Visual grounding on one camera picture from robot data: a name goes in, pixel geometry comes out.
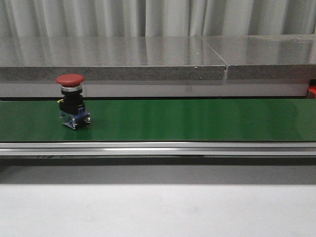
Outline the red mushroom push button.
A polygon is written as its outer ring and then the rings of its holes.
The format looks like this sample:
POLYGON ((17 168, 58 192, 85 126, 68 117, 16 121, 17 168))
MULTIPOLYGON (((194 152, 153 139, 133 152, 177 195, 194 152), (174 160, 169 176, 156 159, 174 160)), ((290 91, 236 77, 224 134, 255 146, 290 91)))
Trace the red mushroom push button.
POLYGON ((64 95, 58 101, 60 118, 62 123, 76 130, 86 124, 90 124, 90 113, 85 108, 83 101, 82 86, 85 77, 79 74, 64 74, 56 78, 61 85, 61 93, 64 95))

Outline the green conveyor belt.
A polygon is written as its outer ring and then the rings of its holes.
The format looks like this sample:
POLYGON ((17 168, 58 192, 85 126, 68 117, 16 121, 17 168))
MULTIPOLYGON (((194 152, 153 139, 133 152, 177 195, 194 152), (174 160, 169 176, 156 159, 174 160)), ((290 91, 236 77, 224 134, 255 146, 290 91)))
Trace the green conveyor belt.
POLYGON ((314 99, 87 100, 91 123, 72 130, 56 101, 2 101, 3 142, 314 141, 314 99))

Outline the grey stone counter slab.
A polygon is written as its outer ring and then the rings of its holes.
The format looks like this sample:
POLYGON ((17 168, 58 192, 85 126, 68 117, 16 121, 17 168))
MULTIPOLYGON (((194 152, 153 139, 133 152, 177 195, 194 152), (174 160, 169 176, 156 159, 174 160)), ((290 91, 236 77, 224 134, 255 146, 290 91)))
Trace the grey stone counter slab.
POLYGON ((315 35, 202 37, 224 61, 226 78, 307 83, 316 78, 315 35))
POLYGON ((221 80, 225 65, 199 37, 1 37, 2 82, 221 80))

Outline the red plastic tray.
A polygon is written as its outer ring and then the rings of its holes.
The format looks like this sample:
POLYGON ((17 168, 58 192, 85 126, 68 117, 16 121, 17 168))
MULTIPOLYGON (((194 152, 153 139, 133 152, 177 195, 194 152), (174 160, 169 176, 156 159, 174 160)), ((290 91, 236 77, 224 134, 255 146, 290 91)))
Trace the red plastic tray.
POLYGON ((308 99, 316 99, 316 86, 315 85, 310 85, 308 87, 307 98, 308 99))

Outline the white pleated curtain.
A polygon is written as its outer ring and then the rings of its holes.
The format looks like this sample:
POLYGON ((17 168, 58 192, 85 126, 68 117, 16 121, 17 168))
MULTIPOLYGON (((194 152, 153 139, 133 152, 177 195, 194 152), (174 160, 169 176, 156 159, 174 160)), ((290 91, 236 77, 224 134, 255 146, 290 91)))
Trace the white pleated curtain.
POLYGON ((3 0, 5 37, 313 34, 313 0, 3 0))

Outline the aluminium conveyor frame rail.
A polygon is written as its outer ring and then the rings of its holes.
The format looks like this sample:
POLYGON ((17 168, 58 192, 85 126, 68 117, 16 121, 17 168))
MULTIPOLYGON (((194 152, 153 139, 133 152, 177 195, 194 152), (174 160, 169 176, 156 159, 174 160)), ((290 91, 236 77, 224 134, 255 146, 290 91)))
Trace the aluminium conveyor frame rail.
POLYGON ((293 156, 314 157, 315 142, 35 142, 1 143, 8 156, 293 156))

